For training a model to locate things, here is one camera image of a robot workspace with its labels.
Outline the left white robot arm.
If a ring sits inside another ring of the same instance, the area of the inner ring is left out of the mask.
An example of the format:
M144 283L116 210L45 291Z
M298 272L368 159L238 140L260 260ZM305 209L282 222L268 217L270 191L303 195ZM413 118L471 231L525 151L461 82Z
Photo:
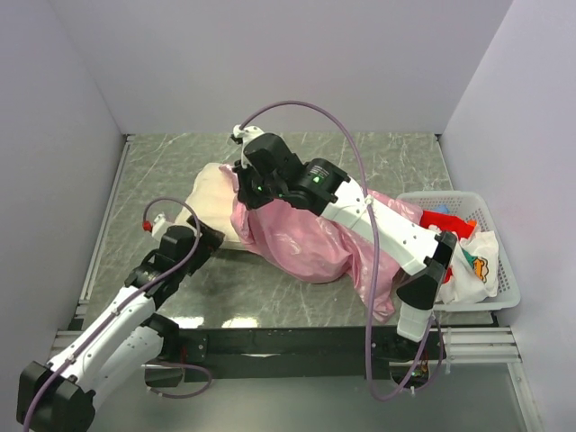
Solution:
M157 240L110 305L69 346L19 378L16 419L26 431L87 431L105 400L142 365L183 353L178 325L158 309L201 268L225 236L189 218L158 215L142 228Z

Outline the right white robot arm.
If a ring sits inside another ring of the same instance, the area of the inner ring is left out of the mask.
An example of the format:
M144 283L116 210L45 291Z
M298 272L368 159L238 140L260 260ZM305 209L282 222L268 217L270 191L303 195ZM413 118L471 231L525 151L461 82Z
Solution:
M242 147L233 167L238 198L250 210L282 200L352 230L400 265L409 278L397 291L395 348L404 358L418 357L427 347L426 327L455 251L455 234L435 233L401 216L326 159L301 162L273 133L237 126L231 137Z

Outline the cream pillow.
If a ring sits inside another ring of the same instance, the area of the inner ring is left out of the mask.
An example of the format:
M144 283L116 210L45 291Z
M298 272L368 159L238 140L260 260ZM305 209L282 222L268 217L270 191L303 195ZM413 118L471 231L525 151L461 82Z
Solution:
M248 252L247 209L238 201L239 182L228 164L209 163L196 176L185 199L209 227L224 234L222 248Z

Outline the pink pillowcase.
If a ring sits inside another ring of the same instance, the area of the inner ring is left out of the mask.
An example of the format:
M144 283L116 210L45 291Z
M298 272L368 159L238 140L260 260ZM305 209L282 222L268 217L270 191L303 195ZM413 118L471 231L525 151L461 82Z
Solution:
M274 200L248 210L238 201L238 179L231 166L219 166L226 184L225 211L238 242L306 283L326 284L347 274L363 303L372 285L374 246L349 229Z

